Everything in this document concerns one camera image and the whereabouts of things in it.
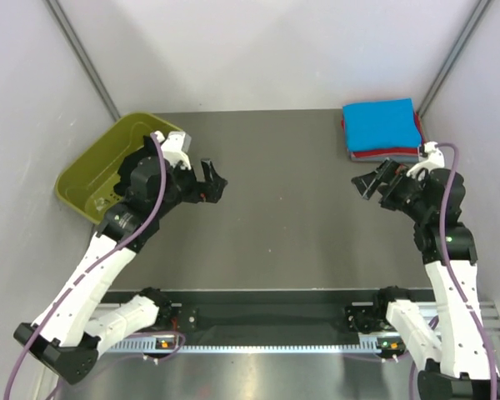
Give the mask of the blue t shirt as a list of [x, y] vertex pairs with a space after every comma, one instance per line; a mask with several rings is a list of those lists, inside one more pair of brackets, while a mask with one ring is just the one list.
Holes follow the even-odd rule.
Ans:
[[413, 113], [413, 100], [409, 97], [347, 104], [342, 107], [346, 145], [353, 152], [417, 148], [421, 139]]

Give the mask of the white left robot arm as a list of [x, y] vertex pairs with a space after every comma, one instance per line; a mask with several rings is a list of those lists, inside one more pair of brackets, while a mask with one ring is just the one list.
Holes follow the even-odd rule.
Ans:
[[112, 346], [143, 329], [172, 331], [168, 298], [147, 287], [119, 308], [94, 317], [119, 273], [159, 229], [160, 220], [180, 203], [217, 203], [227, 181], [208, 159], [198, 180], [188, 158], [191, 138], [181, 131], [155, 131], [127, 155], [117, 174], [120, 200], [103, 215], [82, 261], [60, 293], [14, 338], [45, 367], [71, 385], [81, 382]]

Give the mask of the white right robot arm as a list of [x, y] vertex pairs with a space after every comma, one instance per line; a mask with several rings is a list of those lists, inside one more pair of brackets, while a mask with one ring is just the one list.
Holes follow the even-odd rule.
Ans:
[[[453, 150], [450, 165], [443, 148]], [[472, 232], [460, 222], [466, 195], [455, 145], [426, 142], [408, 167], [386, 159], [353, 177], [361, 197], [380, 194], [379, 205], [413, 221], [414, 242], [432, 285], [437, 325], [427, 323], [409, 290], [377, 292], [372, 320], [400, 335], [417, 370], [422, 399], [500, 399], [495, 351], [478, 299], [478, 253]]]

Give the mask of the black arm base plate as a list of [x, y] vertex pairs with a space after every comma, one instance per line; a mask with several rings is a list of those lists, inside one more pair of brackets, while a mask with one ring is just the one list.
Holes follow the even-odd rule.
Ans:
[[214, 326], [316, 326], [341, 332], [374, 333], [389, 326], [368, 306], [334, 303], [174, 303], [165, 312], [169, 328], [204, 330]]

